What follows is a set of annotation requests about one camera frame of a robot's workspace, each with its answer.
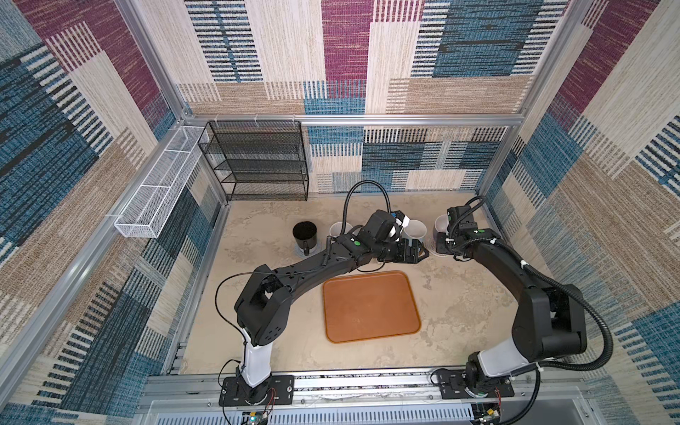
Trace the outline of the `white mug purple handle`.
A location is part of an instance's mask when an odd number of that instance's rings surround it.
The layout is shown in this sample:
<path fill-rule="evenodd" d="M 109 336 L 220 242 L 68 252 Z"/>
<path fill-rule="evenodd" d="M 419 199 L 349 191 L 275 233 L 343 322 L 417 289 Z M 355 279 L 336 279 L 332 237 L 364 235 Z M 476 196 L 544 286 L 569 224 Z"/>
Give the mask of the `white mug purple handle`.
<path fill-rule="evenodd" d="M 436 249 L 437 249 L 437 236 L 447 236 L 449 238 L 448 225 L 449 217 L 447 214 L 442 214 L 435 220 L 433 228 L 433 238 Z"/>

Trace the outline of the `white mug blue handle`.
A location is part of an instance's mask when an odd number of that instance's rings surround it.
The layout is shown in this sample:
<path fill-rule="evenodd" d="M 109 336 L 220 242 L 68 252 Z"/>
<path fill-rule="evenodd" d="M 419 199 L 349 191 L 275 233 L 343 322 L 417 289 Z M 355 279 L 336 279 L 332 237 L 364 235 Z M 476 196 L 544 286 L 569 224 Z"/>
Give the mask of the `white mug blue handle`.
<path fill-rule="evenodd" d="M 418 220 L 409 221 L 408 225 L 402 230 L 402 237 L 410 241 L 417 240 L 423 242 L 427 234 L 427 226 Z"/>

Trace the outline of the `white speckled mug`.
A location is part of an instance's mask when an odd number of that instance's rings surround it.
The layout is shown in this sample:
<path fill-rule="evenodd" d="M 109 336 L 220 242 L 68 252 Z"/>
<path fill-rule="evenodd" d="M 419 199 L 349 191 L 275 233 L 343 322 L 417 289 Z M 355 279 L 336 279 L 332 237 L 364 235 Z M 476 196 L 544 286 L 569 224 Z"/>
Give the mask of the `white speckled mug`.
<path fill-rule="evenodd" d="M 350 230 L 351 228 L 352 225 L 348 222 L 338 221 L 329 228 L 329 235 L 331 237 L 339 237 L 343 235 L 344 231 Z"/>

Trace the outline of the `black mug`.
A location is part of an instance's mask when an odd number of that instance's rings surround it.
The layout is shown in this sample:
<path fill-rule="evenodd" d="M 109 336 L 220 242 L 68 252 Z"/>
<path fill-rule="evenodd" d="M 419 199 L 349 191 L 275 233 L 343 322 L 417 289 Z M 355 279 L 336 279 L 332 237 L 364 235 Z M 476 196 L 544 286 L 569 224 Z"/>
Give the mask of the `black mug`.
<path fill-rule="evenodd" d="M 296 244 L 308 251 L 318 243 L 317 226 L 311 221 L 301 221 L 292 230 Z"/>

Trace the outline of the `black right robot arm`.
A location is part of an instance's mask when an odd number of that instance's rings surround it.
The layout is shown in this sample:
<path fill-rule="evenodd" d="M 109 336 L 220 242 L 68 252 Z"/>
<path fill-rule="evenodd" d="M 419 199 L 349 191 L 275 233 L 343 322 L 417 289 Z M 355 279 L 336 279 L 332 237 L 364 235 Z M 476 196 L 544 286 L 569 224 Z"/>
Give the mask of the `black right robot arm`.
<path fill-rule="evenodd" d="M 435 238 L 437 253 L 484 266 L 517 302 L 510 338 L 469 356 L 464 375 L 467 391 L 481 397 L 509 377 L 541 368 L 577 372 L 603 368 L 614 352 L 614 338 L 604 318 L 579 288 L 542 274 L 496 231 L 479 228 L 474 213 L 484 202 L 483 196 L 476 196 L 449 208 L 446 231 Z M 587 349 L 587 316 L 600 330 L 602 352 L 593 361 L 566 363 L 566 357 Z"/>

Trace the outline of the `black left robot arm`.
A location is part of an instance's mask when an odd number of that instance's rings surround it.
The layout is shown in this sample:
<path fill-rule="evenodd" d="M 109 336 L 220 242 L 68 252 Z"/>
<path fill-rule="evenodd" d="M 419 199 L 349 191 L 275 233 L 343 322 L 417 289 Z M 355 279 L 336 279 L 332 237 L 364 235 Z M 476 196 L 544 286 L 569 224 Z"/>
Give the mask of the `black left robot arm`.
<path fill-rule="evenodd" d="M 373 259 L 417 264 L 430 256 L 423 243 L 403 239 L 402 230 L 414 221 L 391 209 L 389 195 L 379 182 L 362 180 L 354 184 L 345 198 L 343 218 L 347 218 L 353 193 L 363 185 L 377 187 L 386 203 L 386 208 L 375 211 L 366 224 L 351 230 L 343 224 L 339 236 L 327 238 L 324 251 L 294 265 L 277 269 L 262 265 L 246 274 L 249 280 L 235 302 L 237 321 L 232 324 L 244 340 L 244 357 L 236 383 L 221 385 L 225 393 L 235 391 L 250 405 L 274 394 L 270 365 L 273 342 L 287 326 L 291 305 L 306 292 Z"/>

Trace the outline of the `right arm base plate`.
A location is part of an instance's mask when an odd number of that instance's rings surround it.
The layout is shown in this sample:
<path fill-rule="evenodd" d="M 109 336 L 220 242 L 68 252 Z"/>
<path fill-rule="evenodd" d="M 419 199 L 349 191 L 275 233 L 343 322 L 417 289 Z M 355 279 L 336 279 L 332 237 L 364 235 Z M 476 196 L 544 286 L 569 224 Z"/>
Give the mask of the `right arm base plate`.
<path fill-rule="evenodd" d="M 482 379 L 469 387 L 463 368 L 437 368 L 430 373 L 430 382 L 439 389 L 443 400 L 464 398 L 512 398 L 515 390 L 508 377 Z"/>

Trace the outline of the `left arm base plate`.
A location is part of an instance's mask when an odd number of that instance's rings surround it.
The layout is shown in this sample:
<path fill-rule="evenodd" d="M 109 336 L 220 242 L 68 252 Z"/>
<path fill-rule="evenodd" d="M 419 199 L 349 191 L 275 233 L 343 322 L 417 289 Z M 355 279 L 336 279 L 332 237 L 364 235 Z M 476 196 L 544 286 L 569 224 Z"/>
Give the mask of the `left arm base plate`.
<path fill-rule="evenodd" d="M 293 402 L 295 377 L 271 375 L 261 384 L 251 387 L 244 377 L 225 377 L 219 398 L 220 407 L 288 406 Z"/>

